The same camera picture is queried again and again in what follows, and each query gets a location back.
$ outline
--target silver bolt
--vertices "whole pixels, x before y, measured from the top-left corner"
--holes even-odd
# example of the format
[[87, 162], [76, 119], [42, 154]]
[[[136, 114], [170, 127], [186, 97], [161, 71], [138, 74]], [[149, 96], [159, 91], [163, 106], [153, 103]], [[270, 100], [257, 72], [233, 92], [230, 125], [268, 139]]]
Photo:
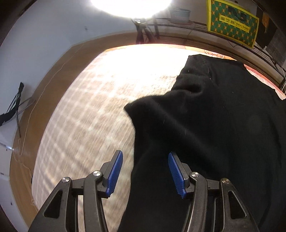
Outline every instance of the silver bolt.
[[94, 171], [92, 174], [94, 176], [100, 176], [101, 175], [101, 171]]
[[227, 178], [222, 178], [221, 181], [225, 184], [228, 184], [230, 182], [229, 179]]
[[198, 172], [191, 172], [192, 177], [198, 177], [200, 174]]
[[69, 177], [64, 177], [61, 181], [62, 181], [63, 183], [67, 183], [67, 182], [69, 182]]

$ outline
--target blue gripper pad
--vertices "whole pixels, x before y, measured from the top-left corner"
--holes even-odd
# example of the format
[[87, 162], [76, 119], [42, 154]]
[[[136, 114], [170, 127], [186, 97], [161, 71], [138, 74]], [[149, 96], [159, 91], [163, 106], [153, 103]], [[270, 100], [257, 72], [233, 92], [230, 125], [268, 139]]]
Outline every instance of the blue gripper pad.
[[114, 192], [122, 164], [123, 164], [123, 153], [122, 151], [120, 151], [108, 177], [108, 184], [106, 190], [106, 195], [108, 197], [110, 197], [110, 195]]
[[169, 153], [168, 155], [168, 164], [169, 164], [169, 168], [170, 168], [173, 180], [175, 182], [177, 192], [178, 194], [182, 196], [182, 198], [185, 198], [186, 197], [185, 182], [178, 168], [178, 165], [171, 153]]

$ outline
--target brown wooden surface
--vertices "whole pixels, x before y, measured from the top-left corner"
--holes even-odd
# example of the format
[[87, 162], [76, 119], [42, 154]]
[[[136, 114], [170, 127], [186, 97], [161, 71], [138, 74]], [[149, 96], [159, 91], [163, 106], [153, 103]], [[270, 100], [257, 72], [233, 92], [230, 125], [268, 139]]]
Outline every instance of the brown wooden surface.
[[[192, 37], [189, 37], [192, 38], [192, 40], [176, 38], [176, 36], [182, 35], [166, 33], [162, 33], [161, 35], [166, 35], [167, 37], [161, 36], [161, 39], [158, 41], [158, 43], [198, 47], [228, 55], [258, 70], [271, 81], [273, 81], [269, 77], [269, 72], [265, 70], [265, 67], [256, 63], [254, 60], [249, 60], [249, 58], [243, 54], [235, 55], [235, 53], [237, 53], [235, 50], [232, 51], [229, 48], [218, 44], [216, 44], [214, 47], [212, 45], [202, 43], [204, 42], [202, 39], [200, 39], [200, 42], [199, 39], [197, 40], [196, 38]], [[36, 207], [32, 204], [31, 175], [33, 174], [41, 138], [54, 109], [56, 108], [58, 102], [70, 84], [97, 55], [109, 48], [134, 44], [136, 41], [136, 36], [137, 33], [110, 35], [104, 38], [87, 41], [72, 47], [55, 63], [55, 65], [50, 69], [50, 71], [46, 74], [40, 85], [35, 90], [33, 98], [38, 100], [47, 83], [62, 67], [62, 69], [57, 74], [55, 74], [54, 78], [46, 86], [45, 91], [43, 92], [36, 107], [34, 108], [35, 103], [31, 105], [27, 110], [25, 110], [21, 118], [20, 128], [22, 139], [20, 152], [18, 145], [18, 134], [16, 134], [14, 139], [13, 147], [15, 148], [15, 151], [12, 153], [10, 164], [10, 183], [17, 206], [28, 226], [30, 226], [37, 213]], [[26, 134], [24, 150], [22, 156], [20, 157], [19, 154], [22, 153], [25, 131], [30, 114], [31, 118]]]

